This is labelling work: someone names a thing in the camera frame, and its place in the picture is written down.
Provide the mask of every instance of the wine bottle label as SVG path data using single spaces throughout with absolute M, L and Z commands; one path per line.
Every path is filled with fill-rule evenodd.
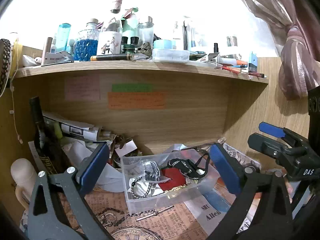
M 50 175 L 57 174 L 57 171 L 54 168 L 54 166 L 52 165 L 49 157 L 40 157 L 40 159 L 41 159 L 42 163 L 44 164 L 44 166 L 47 168 L 47 171 Z
M 121 37 L 121 33 L 118 32 L 101 32 L 99 34 L 97 55 L 119 54 Z

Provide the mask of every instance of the shelf board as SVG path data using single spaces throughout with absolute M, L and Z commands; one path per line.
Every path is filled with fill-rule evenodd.
M 34 75 L 58 73 L 79 70 L 100 70 L 100 69 L 135 69 L 135 70 L 162 70 L 199 73 L 213 76 L 221 76 L 235 79 L 243 79 L 260 83 L 269 83 L 266 78 L 258 78 L 244 73 L 232 73 L 228 70 L 215 69 L 210 66 L 196 66 L 191 64 L 170 63 L 170 62 L 150 62 L 150 61 L 93 61 L 74 62 L 59 65 L 24 67 L 17 71 L 16 78 Z

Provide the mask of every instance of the metal screw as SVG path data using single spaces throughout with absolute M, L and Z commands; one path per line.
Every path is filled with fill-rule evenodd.
M 75 167 L 69 167 L 69 168 L 67 168 L 67 173 L 69 173 L 69 174 L 74 173 L 75 170 L 76 170 Z
M 276 171 L 276 172 L 275 172 L 275 175 L 276 175 L 278 178 L 281 178 L 281 177 L 282 177 L 282 174 L 281 174 L 281 172 L 279 172 L 279 171 Z
M 250 167 L 244 168 L 245 173 L 253 173 L 253 170 Z
M 41 177 L 43 177 L 45 175 L 45 171 L 40 171 L 39 173 L 38 173 L 38 176 L 41 178 Z

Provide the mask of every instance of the curtain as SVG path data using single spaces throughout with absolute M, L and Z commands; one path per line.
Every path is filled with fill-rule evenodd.
M 258 18 L 268 23 L 282 65 L 279 87 L 288 100 L 308 96 L 320 84 L 320 69 L 306 47 L 293 0 L 242 0 Z

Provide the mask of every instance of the clear plastic box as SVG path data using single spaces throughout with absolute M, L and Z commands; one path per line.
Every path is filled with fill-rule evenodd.
M 169 61 L 169 62 L 189 62 L 190 52 L 188 50 L 177 49 L 153 49 L 152 60 L 153 61 Z
M 129 179 L 143 173 L 143 171 L 141 171 L 137 165 L 141 160 L 153 160 L 159 165 L 160 168 L 164 168 L 167 166 L 167 162 L 174 158 L 190 159 L 196 163 L 200 157 L 201 156 L 199 153 L 197 153 L 194 149 L 147 156 L 121 157 L 121 169 L 125 189 L 124 194 L 129 213 L 134 214 L 142 211 L 167 207 L 198 197 L 205 192 L 212 190 L 220 176 L 216 169 L 209 165 L 207 175 L 200 179 L 197 184 L 191 184 L 180 190 L 169 191 L 157 196 L 135 199 L 130 192 L 127 192 L 127 190 L 130 187 Z M 204 158 L 201 160 L 199 167 L 205 167 Z

